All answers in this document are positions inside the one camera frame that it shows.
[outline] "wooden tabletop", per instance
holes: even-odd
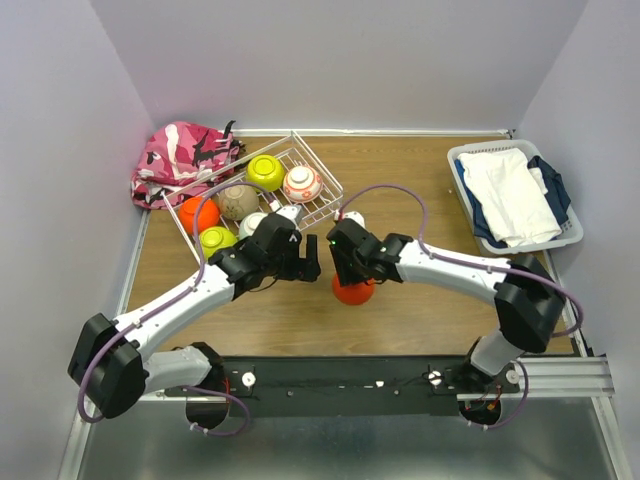
[[[272,138],[243,138],[248,151]],[[373,183],[392,182],[418,192],[429,207],[427,243],[479,255],[453,187],[447,151],[491,139],[460,137],[309,137],[305,139],[345,190],[345,198]],[[374,190],[356,200],[367,229],[415,236],[418,204],[406,194]],[[365,305],[349,307],[331,292],[333,262],[325,220],[306,230],[319,237],[322,275],[313,284],[277,282],[246,293],[204,315],[164,349],[205,341],[222,355],[463,354],[497,325],[495,308],[443,288],[387,282]],[[197,263],[166,211],[153,211],[129,309],[141,307],[182,282]],[[571,353],[569,340],[553,339],[553,353]]]

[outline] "pink camouflage bag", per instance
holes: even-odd
[[[233,139],[231,127],[224,132],[195,123],[173,122],[158,130],[147,142],[131,178],[133,203],[143,208],[166,208],[162,195],[179,190],[194,181],[218,171],[238,158],[244,147]],[[223,176],[233,173],[233,169]],[[214,177],[171,199],[173,206],[197,196],[223,180]]]

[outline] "white plastic basket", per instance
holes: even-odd
[[[332,217],[333,214],[340,208],[340,202],[343,196],[342,186],[336,180],[336,178],[331,174],[331,172],[327,169],[327,167],[324,166],[324,164],[320,161],[318,156],[313,152],[313,150],[311,150],[309,145],[307,145],[307,143],[302,139],[302,137],[300,137],[300,135],[298,135],[295,131],[292,130],[289,136],[281,138],[280,140],[277,140],[276,142],[270,145],[267,145],[266,147],[261,148],[260,150],[257,150],[249,155],[245,155],[244,157],[239,158],[238,160],[231,163],[230,165],[215,171],[211,175],[203,177],[198,181],[193,182],[192,184],[184,188],[181,188],[180,190],[176,190],[175,192],[172,192],[169,195],[164,196],[165,205],[167,206],[167,209],[171,213],[171,216],[173,217],[174,222],[176,223],[178,229],[180,230],[182,237],[185,239],[185,241],[189,245],[189,248],[191,249],[191,252],[193,253],[193,256],[195,257],[196,261],[198,260],[198,254],[196,253],[193,239],[186,232],[186,230],[180,223],[180,220],[178,219],[178,210],[180,209],[181,203],[178,203],[176,204],[176,206],[172,207],[171,199],[173,199],[174,197],[177,197],[180,194],[184,194],[184,193],[188,194],[189,190],[192,189],[193,187],[197,185],[201,185],[202,183],[205,183],[207,181],[211,181],[215,177],[221,174],[224,174],[225,172],[231,170],[234,167],[245,165],[253,157],[256,157],[258,155],[263,155],[263,154],[273,155],[278,160],[280,160],[280,163],[282,163],[282,166],[284,167],[285,171],[289,171],[297,165],[308,165],[310,167],[315,168],[316,171],[322,176],[323,187],[322,187],[322,191],[320,192],[320,195],[318,195],[318,197],[315,200],[312,200],[311,202],[301,204],[302,208],[305,211],[305,215],[299,224],[300,231],[305,230],[306,228],[309,228],[311,225],[319,222],[320,220],[323,220],[324,218]],[[245,180],[245,176],[246,176],[246,168],[243,168],[239,171],[239,173],[232,175],[231,177],[226,179],[224,182],[221,182],[220,184],[226,185],[229,183],[243,181]],[[201,193],[200,195],[206,195],[212,189],[213,187],[207,190],[206,192]],[[290,202],[287,199],[282,189],[279,189],[273,193],[275,193],[281,205],[292,204],[292,202]],[[258,197],[260,198],[258,211],[260,212],[271,211],[269,207],[269,202],[267,201],[267,199],[264,198],[264,194],[260,192],[258,193]],[[240,226],[240,222],[228,220],[223,216],[220,216],[220,222],[226,228],[231,230],[234,235],[238,234],[238,227]]]
[[[508,150],[510,148],[519,148],[527,156],[528,160],[531,160],[536,155],[540,155],[540,152],[535,147],[535,145],[533,145],[533,143],[531,142],[528,142],[527,140],[495,140],[492,142],[470,143],[467,145],[462,145],[460,147],[452,148],[447,154],[449,166],[451,167],[451,173],[453,174],[453,178],[455,179],[454,185],[456,187],[456,193],[458,194],[458,198],[464,205],[464,212],[467,215],[467,220],[469,220],[469,225],[471,225],[472,230],[473,210],[471,208],[471,202],[467,197],[467,192],[464,189],[464,184],[462,183],[462,179],[458,175],[458,171],[454,162],[461,153],[499,152],[501,150]],[[567,216],[569,217],[569,220],[560,225],[560,228],[562,228],[562,233],[558,235],[558,237],[556,237],[554,240],[551,240],[549,242],[537,243],[534,245],[523,245],[513,248],[496,248],[493,247],[484,238],[475,237],[475,239],[478,243],[478,248],[480,248],[480,251],[483,255],[509,255],[514,253],[537,252],[540,250],[549,250],[552,248],[564,247],[565,245],[579,242],[580,240],[582,240],[582,236],[584,235],[582,225],[580,225],[580,221],[573,211],[573,207],[569,206],[569,209],[567,210]]]

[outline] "navy blue cloth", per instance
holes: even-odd
[[[464,185],[464,190],[467,193],[469,203],[471,203],[471,210],[473,211],[473,234],[476,237],[485,238],[494,248],[507,248],[508,245],[505,242],[498,242],[495,239],[493,233],[491,233],[491,230],[489,229],[489,224],[487,224],[487,220],[484,218],[484,214],[482,213],[482,205],[475,195],[473,195],[471,190],[467,188],[467,184],[464,181],[464,167],[462,166],[462,162],[456,159],[454,163],[458,176]],[[556,217],[558,225],[562,225],[569,219],[567,216],[567,209],[569,208],[569,205],[571,205],[571,199],[569,198],[569,194],[567,194],[567,190],[564,188],[562,176],[538,155],[529,160],[527,167],[538,167],[540,169],[542,173],[542,180],[548,190],[545,198],[547,199],[549,208],[551,208],[551,212],[553,212],[553,216]]]

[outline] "lime green bowl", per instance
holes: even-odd
[[[284,167],[273,155],[258,155],[247,166],[247,181],[260,185],[268,192],[279,189],[284,176]]]
[[[207,228],[200,234],[202,251],[207,260],[221,248],[233,247],[237,241],[236,236],[224,227]]]

